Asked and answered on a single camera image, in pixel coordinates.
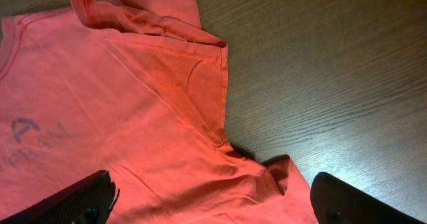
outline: t-shirt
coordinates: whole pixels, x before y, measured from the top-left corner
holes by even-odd
[[[291,159],[224,133],[228,46],[195,0],[71,0],[8,17],[0,48],[0,219],[100,170],[108,223],[315,223]]]

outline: dark wooden surface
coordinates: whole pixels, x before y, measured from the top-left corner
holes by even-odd
[[[197,0],[230,44],[226,131],[427,221],[427,0]],[[0,0],[1,15],[68,0]]]

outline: black object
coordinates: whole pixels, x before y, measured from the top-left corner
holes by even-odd
[[[328,173],[314,178],[310,199],[319,224],[425,224]]]
[[[117,201],[114,195],[108,171],[100,170],[0,224],[105,224]]]

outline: wooden table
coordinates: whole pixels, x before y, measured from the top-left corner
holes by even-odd
[[[427,0],[197,0],[230,45],[226,131],[427,221]],[[0,0],[1,16],[68,0]]]

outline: stitching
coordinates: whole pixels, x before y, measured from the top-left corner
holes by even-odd
[[[34,14],[35,14],[35,13],[30,13],[30,14],[28,14],[28,15],[26,15],[26,16],[24,16],[24,17],[22,17],[22,18],[18,21],[18,24],[21,24],[21,23],[24,21],[24,19],[29,18],[29,17],[31,17],[31,16],[34,16]]]
[[[14,27],[13,28],[13,36],[12,36],[12,44],[11,44],[11,49],[9,50],[9,52],[8,52],[8,54],[7,54],[7,57],[6,57],[6,59],[5,59],[5,62],[4,62],[4,65],[2,65],[1,66],[1,68],[0,68],[0,74],[4,71],[4,70],[6,70],[6,72],[4,72],[4,74],[0,77],[0,81],[6,76],[6,74],[7,74],[7,72],[9,71],[9,66],[10,66],[10,64],[8,65],[7,63],[8,63],[8,60],[9,60],[9,57],[10,57],[10,55],[12,54],[12,52],[13,52],[13,50],[14,50],[14,47],[15,47],[15,40],[16,40],[16,34],[17,34],[17,28],[16,27]]]
[[[36,22],[36,21],[42,20],[42,19],[44,19],[44,18],[54,17],[54,16],[59,15],[59,14],[62,14],[62,13],[64,13],[64,12],[54,13],[54,14],[52,14],[52,15],[46,15],[46,16],[43,16],[43,17],[40,17],[40,18],[36,18],[36,19],[34,19],[34,20],[31,20],[31,21],[30,21],[30,22],[28,22],[27,24],[25,24],[22,28],[19,28],[19,29],[20,29],[20,32],[19,32],[19,38],[18,38],[18,44],[17,44],[17,50],[16,50],[16,52],[15,52],[15,54],[14,54],[13,58],[12,58],[11,63],[9,64],[9,66],[8,66],[8,68],[7,68],[7,70],[6,70],[6,72],[4,72],[4,74],[0,77],[0,82],[1,82],[1,81],[6,77],[6,75],[10,72],[10,70],[11,70],[11,68],[12,68],[12,66],[13,66],[13,63],[15,62],[16,56],[18,56],[18,52],[19,52],[19,50],[20,50],[20,48],[21,48],[21,41],[22,41],[22,37],[23,37],[24,31],[27,29],[28,25],[30,25],[30,24],[31,24],[31,23],[33,23],[33,22]]]
[[[218,127],[218,129],[220,130],[220,137],[222,140],[222,145],[224,145],[226,142],[228,142],[228,138],[226,135],[226,132],[224,130],[224,124],[226,121],[226,111],[225,111],[225,106],[226,106],[226,98],[227,98],[227,87],[224,87],[224,81],[225,78],[224,77],[224,72],[226,71],[223,67],[223,58],[222,58],[222,52],[220,50],[220,57],[221,57],[221,61],[220,61],[220,71],[221,71],[221,98],[220,98],[220,126]]]
[[[106,46],[106,48],[109,50],[110,53],[112,53],[114,55],[114,57],[117,58],[117,60],[119,60],[122,65],[130,72],[132,73],[132,70],[129,69],[129,67],[126,66],[126,64],[123,63],[123,61],[120,60],[120,58],[115,54],[114,51],[112,51],[109,47]],[[198,135],[198,137],[200,137],[203,140],[206,140],[207,137],[203,134],[201,134],[201,132],[192,124],[187,123],[186,119],[185,119],[185,115],[182,115],[181,112],[179,112],[176,108],[171,106],[171,103],[169,101],[165,100],[165,97],[163,97],[162,95],[160,95],[157,91],[154,91],[150,86],[148,86],[146,83],[144,83],[143,81],[139,80],[138,77],[136,77],[135,75],[132,75],[139,83],[141,83],[145,88],[147,88],[147,90],[149,90],[153,95],[155,95],[159,100],[161,100],[161,102],[166,105],[171,111],[173,111],[176,115],[177,115],[177,119],[178,121],[182,124],[182,127],[185,129],[191,129],[192,131],[195,131],[195,133]]]
[[[81,0],[81,3],[83,4],[83,7],[85,8],[87,18],[89,19],[89,22],[94,23],[96,22],[95,15],[93,14],[93,11],[90,7],[91,3],[89,0]]]
[[[191,42],[201,42],[200,40],[198,40],[198,39],[196,39],[196,38],[194,38],[194,37],[192,37],[192,36],[190,36],[190,35],[188,35],[188,34],[185,34],[185,33],[182,33],[182,32],[180,32],[180,31],[178,31],[178,30],[176,30],[176,29],[174,29],[174,28],[171,28],[171,27],[164,27],[164,26],[161,26],[161,25],[157,25],[157,24],[153,24],[153,23],[150,23],[150,22],[148,22],[148,21],[145,21],[145,20],[142,20],[142,19],[138,19],[138,18],[135,18],[135,17],[133,17],[131,14],[129,14],[129,13],[125,13],[125,16],[127,17],[127,19],[129,20],[129,21],[131,21],[132,23],[135,23],[135,24],[143,24],[143,25],[147,25],[147,26],[149,26],[149,27],[153,27],[153,28],[161,28],[165,33],[171,33],[171,34],[173,34],[173,35],[176,35],[176,36],[178,36],[178,37],[181,37],[182,39],[185,39],[185,40],[187,40],[187,41],[191,41]]]
[[[115,38],[115,37],[105,37],[105,38],[106,39],[113,39],[113,40],[121,41],[121,42],[126,42],[126,43],[136,43],[136,44],[143,45],[143,46],[146,46],[146,47],[149,47],[149,48],[152,48],[152,49],[156,49],[156,50],[160,50],[160,51],[162,49],[164,49],[164,50],[173,51],[173,52],[176,52],[176,53],[187,54],[187,55],[190,55],[190,56],[199,56],[199,57],[206,58],[207,60],[211,60],[211,61],[214,61],[214,60],[217,59],[215,56],[211,56],[211,55],[202,55],[202,54],[197,54],[197,53],[189,53],[189,52],[186,52],[186,51],[180,51],[180,50],[177,50],[177,49],[167,48],[167,47],[159,46],[159,45],[150,45],[150,44],[147,44],[147,43],[140,43],[140,42],[137,42],[137,41],[124,41],[122,39],[118,39],[118,38]],[[179,56],[179,57],[188,57],[186,55],[177,55],[177,56]]]

